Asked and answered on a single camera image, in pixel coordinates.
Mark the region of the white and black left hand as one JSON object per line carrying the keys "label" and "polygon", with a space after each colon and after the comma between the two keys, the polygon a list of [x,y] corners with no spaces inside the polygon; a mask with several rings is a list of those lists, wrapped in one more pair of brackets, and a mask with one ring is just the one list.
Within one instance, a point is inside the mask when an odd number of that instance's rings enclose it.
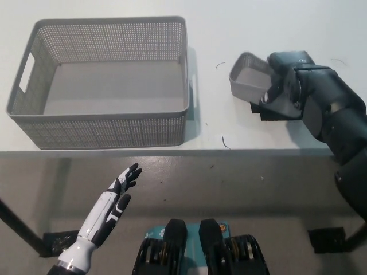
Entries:
{"label": "white and black left hand", "polygon": [[131,196],[126,191],[136,185],[141,172],[142,169],[135,163],[115,178],[89,212],[78,232],[79,237],[96,247],[104,243],[130,202]]}

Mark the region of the black and white right hand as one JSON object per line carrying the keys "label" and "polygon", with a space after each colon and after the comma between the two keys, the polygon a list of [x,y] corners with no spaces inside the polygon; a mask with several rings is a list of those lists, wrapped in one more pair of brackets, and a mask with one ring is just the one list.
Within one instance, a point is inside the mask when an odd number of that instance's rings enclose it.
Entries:
{"label": "black and white right hand", "polygon": [[306,51],[290,51],[271,53],[267,62],[271,68],[271,86],[261,97],[260,106],[285,120],[300,119],[300,83],[296,69],[313,65],[314,61]]}

